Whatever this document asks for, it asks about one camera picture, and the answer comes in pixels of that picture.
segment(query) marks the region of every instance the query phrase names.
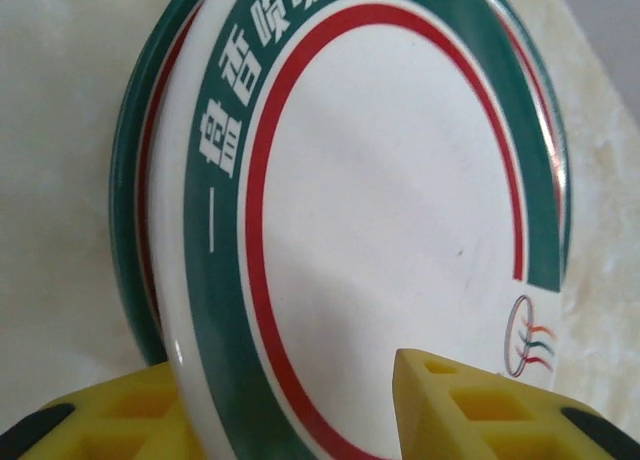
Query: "plate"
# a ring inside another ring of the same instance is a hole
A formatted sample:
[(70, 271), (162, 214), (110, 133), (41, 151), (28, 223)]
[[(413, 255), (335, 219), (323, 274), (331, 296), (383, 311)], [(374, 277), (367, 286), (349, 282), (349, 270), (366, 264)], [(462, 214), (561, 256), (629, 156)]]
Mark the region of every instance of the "plate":
[(485, 0), (206, 0), (167, 91), (152, 263), (211, 457), (399, 458), (400, 347), (550, 385), (553, 174)]
[(140, 350), (167, 360), (147, 235), (148, 160), (171, 69), (202, 0), (172, 0), (140, 54), (124, 95), (111, 161), (109, 216), (116, 277)]
[(564, 278), (571, 243), (571, 174), (569, 148), (560, 104), (551, 77), (535, 42), (507, 0), (486, 0), (507, 31), (511, 45), (527, 77), (542, 129), (546, 136), (560, 226), (562, 277)]

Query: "marble surface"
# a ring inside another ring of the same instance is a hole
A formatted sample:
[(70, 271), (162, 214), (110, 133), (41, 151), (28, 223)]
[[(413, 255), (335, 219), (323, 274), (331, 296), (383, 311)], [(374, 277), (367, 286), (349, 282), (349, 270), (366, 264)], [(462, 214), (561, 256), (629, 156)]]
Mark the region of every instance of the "marble surface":
[[(112, 134), (169, 0), (0, 0), (0, 431), (143, 366), (115, 286)], [(511, 0), (555, 81), (574, 229), (558, 391), (640, 438), (640, 132), (562, 0)]]

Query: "green border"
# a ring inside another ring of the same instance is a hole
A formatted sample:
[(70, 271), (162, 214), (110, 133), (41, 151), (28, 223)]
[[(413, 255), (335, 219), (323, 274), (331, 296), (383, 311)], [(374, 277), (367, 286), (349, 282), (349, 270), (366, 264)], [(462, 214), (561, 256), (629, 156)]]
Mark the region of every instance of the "green border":
[(147, 105), (172, 42), (200, 0), (171, 0), (134, 67), (122, 101), (111, 154), (109, 222), (111, 251), (122, 304), (147, 363), (167, 360), (162, 336), (147, 300), (138, 255), (135, 179)]
[[(205, 161), (199, 152), (200, 121), (210, 98), (222, 101), (227, 113), (242, 121), (237, 158), (244, 150), (246, 129), (257, 94), (244, 107), (221, 79), (218, 59), (237, 23), (263, 71), (304, 21), (335, 0), (321, 0), (308, 11), (287, 3), (291, 27), (279, 45), (261, 48), (249, 15), (254, 0), (237, 0), (213, 47), (198, 95), (187, 157), (184, 191), (186, 276), (196, 340), (207, 382), (229, 442), (239, 459), (312, 458), (289, 423), (265, 376), (244, 308), (239, 272), (236, 211), (238, 179)], [(485, 0), (413, 0), (452, 28), (474, 52), (497, 92), (513, 132), (525, 184), (529, 228), (529, 283), (551, 291), (560, 288), (558, 224), (548, 153), (542, 142), (525, 77), (502, 25)], [(216, 188), (216, 250), (209, 252), (208, 189)]]
[(516, 29), (522, 36), (524, 43), (526, 44), (529, 53), (531, 54), (533, 61), (536, 63), (538, 67), (538, 73), (542, 79), (542, 86), (546, 90), (548, 95), (548, 100), (550, 102), (551, 114), (554, 117), (555, 125), (554, 127), (557, 129), (558, 134), (558, 147), (560, 148), (562, 158), (564, 160), (564, 168), (567, 175), (567, 185), (565, 191), (565, 225), (564, 225), (564, 236), (561, 241), (561, 267), (562, 267), (562, 279), (566, 275), (567, 264), (569, 262), (569, 251), (571, 247), (571, 209), (572, 209), (572, 193), (571, 193), (571, 165), (569, 162), (569, 144), (567, 142), (567, 133), (564, 126), (564, 121), (562, 119), (562, 110), (560, 108), (560, 102), (558, 101), (558, 97), (556, 95), (555, 88), (553, 87), (553, 82), (551, 81), (551, 75), (549, 75), (549, 71), (542, 59), (542, 55), (538, 50), (535, 42), (527, 28), (524, 26), (524, 23), (520, 19), (520, 17), (516, 14), (513, 7), (508, 0), (497, 0), (500, 2), (501, 6), (505, 9), (511, 21), (515, 25)]

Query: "black rubber part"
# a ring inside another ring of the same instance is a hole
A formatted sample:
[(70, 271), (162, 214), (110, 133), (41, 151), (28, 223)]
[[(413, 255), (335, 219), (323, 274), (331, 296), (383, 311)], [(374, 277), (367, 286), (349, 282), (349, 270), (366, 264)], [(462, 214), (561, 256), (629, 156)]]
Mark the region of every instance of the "black rubber part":
[(23, 418), (0, 435), (0, 459), (17, 460), (76, 409), (70, 403), (45, 408)]
[(605, 418), (577, 408), (562, 414), (615, 460), (640, 460), (640, 444)]

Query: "plate center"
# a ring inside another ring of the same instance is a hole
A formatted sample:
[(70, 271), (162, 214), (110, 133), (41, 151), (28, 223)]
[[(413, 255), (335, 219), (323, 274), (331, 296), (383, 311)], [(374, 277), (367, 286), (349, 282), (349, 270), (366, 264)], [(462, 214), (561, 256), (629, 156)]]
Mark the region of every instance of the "plate center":
[(482, 345), (504, 336), (509, 198), (482, 104), (423, 37), (352, 30), (298, 79), (265, 185), (268, 290), (305, 392), (353, 444), (399, 453), (397, 348), (502, 367)]

